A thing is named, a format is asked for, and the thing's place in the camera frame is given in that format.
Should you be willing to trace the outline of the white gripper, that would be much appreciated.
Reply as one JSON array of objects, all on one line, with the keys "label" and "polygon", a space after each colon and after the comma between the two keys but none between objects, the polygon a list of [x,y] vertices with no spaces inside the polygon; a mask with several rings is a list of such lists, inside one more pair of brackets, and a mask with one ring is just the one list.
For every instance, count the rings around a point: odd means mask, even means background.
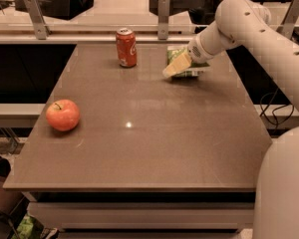
[{"label": "white gripper", "polygon": [[188,43],[187,49],[188,52],[181,52],[162,71],[166,78],[187,70],[191,66],[191,60],[203,64],[218,55],[222,51],[220,34],[217,30],[203,30]]}]

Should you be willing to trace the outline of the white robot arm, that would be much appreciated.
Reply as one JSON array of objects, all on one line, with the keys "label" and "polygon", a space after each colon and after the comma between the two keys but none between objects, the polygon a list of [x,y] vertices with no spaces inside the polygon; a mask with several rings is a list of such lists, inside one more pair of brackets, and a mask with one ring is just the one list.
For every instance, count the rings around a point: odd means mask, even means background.
[{"label": "white robot arm", "polygon": [[[214,21],[163,71],[170,78],[242,46],[299,112],[299,45],[269,26],[270,11],[251,0],[222,0]],[[252,239],[299,239],[299,126],[268,148],[259,170]]]}]

